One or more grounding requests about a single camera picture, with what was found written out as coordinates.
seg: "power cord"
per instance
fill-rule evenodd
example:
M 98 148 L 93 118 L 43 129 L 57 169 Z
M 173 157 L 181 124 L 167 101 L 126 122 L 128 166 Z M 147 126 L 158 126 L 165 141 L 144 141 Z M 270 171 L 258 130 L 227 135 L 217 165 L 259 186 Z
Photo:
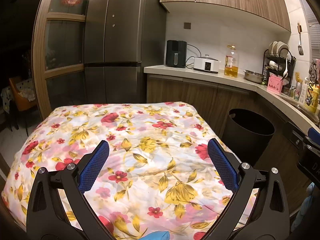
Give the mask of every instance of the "power cord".
M 196 49 L 199 51 L 199 53 L 200 53 L 200 57 L 202 57 L 201 51 L 200 51 L 196 46 L 193 46 L 193 45 L 190 45 L 190 44 L 187 44 L 187 45 L 196 48 Z M 191 56 L 191 57 L 189 57 L 189 58 L 186 60 L 185 66 L 186 66 L 186 68 L 188 68 L 188 69 L 193 69 L 193 67 L 188 67 L 188 66 L 192 65 L 193 63 L 187 65 L 187 61 L 188 61 L 190 58 L 192 58 L 192 57 L 194 57 L 194 56 Z

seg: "refrigerator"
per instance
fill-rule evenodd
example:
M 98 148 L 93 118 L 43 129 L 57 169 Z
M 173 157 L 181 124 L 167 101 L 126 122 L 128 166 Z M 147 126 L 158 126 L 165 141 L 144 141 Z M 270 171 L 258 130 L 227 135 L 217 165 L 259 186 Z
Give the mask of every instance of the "refrigerator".
M 163 65 L 160 0 L 89 0 L 84 72 L 89 104 L 145 103 L 146 66 Z

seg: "kitchen countertop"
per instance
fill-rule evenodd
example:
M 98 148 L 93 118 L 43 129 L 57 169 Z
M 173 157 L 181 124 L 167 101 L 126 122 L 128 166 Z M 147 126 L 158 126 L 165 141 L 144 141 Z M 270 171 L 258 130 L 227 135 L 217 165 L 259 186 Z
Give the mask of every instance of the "kitchen countertop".
M 282 113 L 284 113 L 291 121 L 295 123 L 297 127 L 305 134 L 308 134 L 308 130 L 313 127 L 320 133 L 320 129 L 304 114 L 294 108 L 292 105 L 284 101 L 277 94 L 267 91 L 267 87 L 245 80 L 242 76 L 237 78 L 225 76 L 224 73 L 207 73 L 197 71 L 188 68 L 174 68 L 164 65 L 145 67 L 144 72 L 148 74 L 166 75 L 181 78 L 190 78 L 196 80 L 202 80 L 207 82 L 213 82 L 228 86 L 233 86 L 241 89 L 255 91 L 275 107 L 277 107 Z

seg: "floral bedspread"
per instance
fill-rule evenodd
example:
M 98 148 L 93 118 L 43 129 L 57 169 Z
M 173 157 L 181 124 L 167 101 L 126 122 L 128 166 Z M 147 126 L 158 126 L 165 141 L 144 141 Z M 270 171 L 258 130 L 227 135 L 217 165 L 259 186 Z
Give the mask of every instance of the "floral bedspread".
M 106 140 L 109 158 L 84 196 L 115 238 L 169 231 L 171 239 L 199 240 L 232 196 L 208 156 L 211 138 L 217 136 L 182 102 L 59 107 L 16 153 L 2 198 L 25 225 L 37 170 L 62 170 Z M 59 193 L 71 224 L 81 228 Z M 254 193 L 237 227 L 245 224 Z

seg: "metal mixing bowl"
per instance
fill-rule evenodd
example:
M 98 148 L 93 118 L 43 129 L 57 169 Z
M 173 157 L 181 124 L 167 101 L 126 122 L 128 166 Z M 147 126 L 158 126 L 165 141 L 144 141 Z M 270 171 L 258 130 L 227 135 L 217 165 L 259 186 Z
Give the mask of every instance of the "metal mixing bowl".
M 244 71 L 244 79 L 249 80 L 254 83 L 257 83 L 257 84 L 261 84 L 263 81 L 263 75 L 256 73 L 256 72 L 252 72 L 250 70 L 245 70 Z

